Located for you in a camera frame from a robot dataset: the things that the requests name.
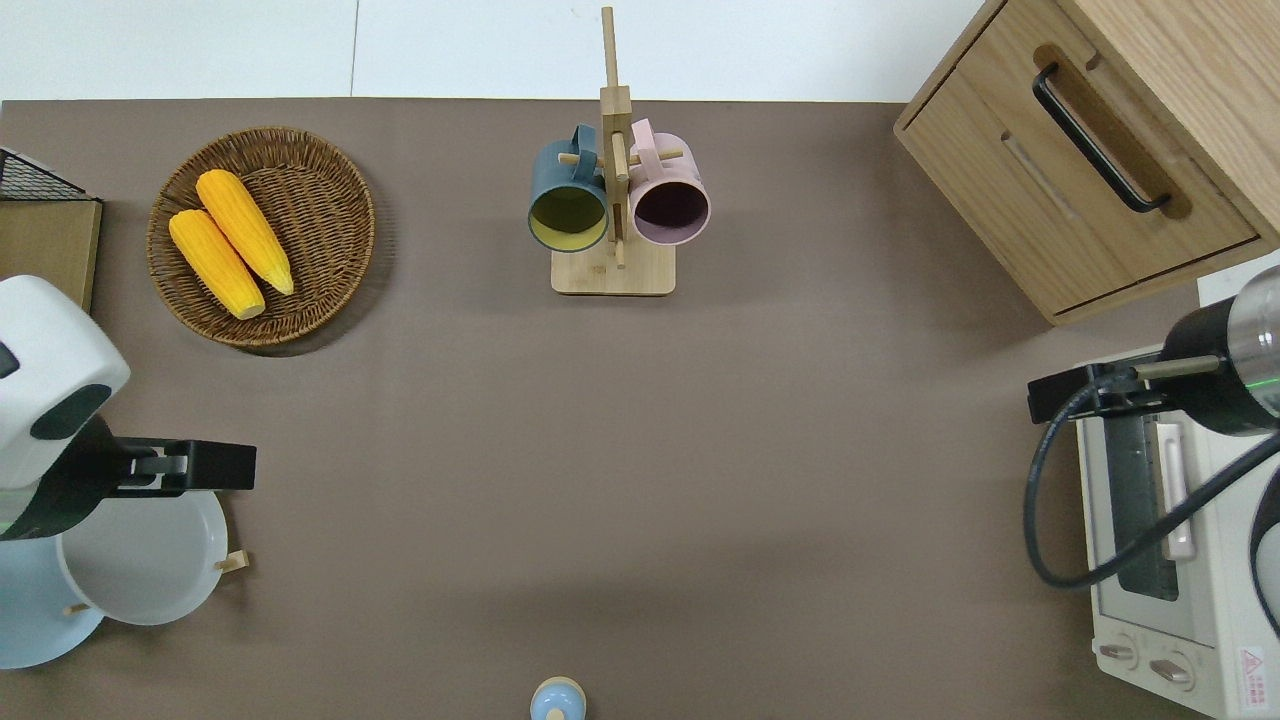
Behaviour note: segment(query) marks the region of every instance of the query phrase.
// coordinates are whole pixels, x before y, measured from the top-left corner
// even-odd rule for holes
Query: oven door
[[[1198,477],[1196,425],[1184,413],[1088,418],[1078,428],[1092,568],[1207,478]],[[1216,647],[1203,515],[1100,583],[1098,614]]]

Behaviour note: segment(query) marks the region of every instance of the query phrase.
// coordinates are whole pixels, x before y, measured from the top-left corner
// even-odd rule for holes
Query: brown tablecloth
[[[1158,342],[1194,288],[1050,329],[897,105],[635,110],[713,202],[666,299],[556,295],[525,227],[534,154],[593,102],[6,102],[0,142],[106,200],[113,429],[259,471],[224,498],[251,569],[0,673],[0,714],[515,719],[568,674],[593,720],[1190,716],[1094,666],[1088,596],[1039,584],[1019,512],[1024,383]],[[378,269],[292,357],[197,337],[146,268],[169,173],[262,124],[337,143],[379,205]],[[1043,533],[1079,566],[1070,442]]]

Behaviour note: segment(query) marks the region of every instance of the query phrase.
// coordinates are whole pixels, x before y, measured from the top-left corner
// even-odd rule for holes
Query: corn
[[[232,315],[247,320],[262,314],[262,291],[209,213],[183,210],[169,218],[169,236],[200,282]]]
[[[227,170],[207,170],[196,193],[250,269],[283,295],[293,295],[289,259],[244,183]]]

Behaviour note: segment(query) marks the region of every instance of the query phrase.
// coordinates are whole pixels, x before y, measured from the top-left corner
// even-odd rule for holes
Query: pink mug
[[[710,200],[689,145],[678,137],[654,133],[649,120],[631,124],[636,143],[631,154],[640,164],[631,168],[631,218],[640,237],[657,245],[681,245],[698,237],[710,218]],[[658,155],[680,150],[678,158]]]

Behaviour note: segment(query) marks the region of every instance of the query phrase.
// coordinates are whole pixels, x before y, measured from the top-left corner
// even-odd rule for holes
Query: blue mug
[[[577,161],[561,163],[561,154]],[[596,167],[595,128],[579,124],[572,140],[557,140],[534,160],[529,232],[557,252],[579,252],[604,237],[609,227],[604,174]]]

